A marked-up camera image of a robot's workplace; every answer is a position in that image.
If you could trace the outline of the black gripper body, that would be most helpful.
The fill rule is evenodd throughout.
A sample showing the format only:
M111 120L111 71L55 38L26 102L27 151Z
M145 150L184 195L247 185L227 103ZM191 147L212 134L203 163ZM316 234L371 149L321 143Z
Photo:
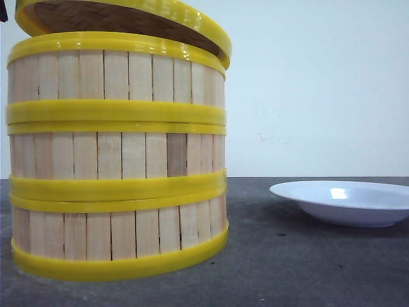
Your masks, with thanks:
M0 22L7 21L7 10L4 0L0 0Z

